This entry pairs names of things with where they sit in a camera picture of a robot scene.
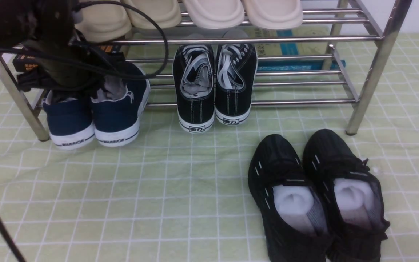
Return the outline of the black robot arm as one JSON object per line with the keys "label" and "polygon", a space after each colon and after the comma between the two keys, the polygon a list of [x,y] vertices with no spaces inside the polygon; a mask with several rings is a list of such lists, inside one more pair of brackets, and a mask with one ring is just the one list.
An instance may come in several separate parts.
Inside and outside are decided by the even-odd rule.
{"label": "black robot arm", "polygon": [[104,17],[109,7],[123,11],[116,0],[0,0],[0,53],[16,54],[21,44],[44,70],[23,76],[23,91],[48,90],[58,102],[94,95],[104,87],[105,76],[130,79],[123,55],[107,55],[79,38],[80,12],[95,7],[95,18]]}

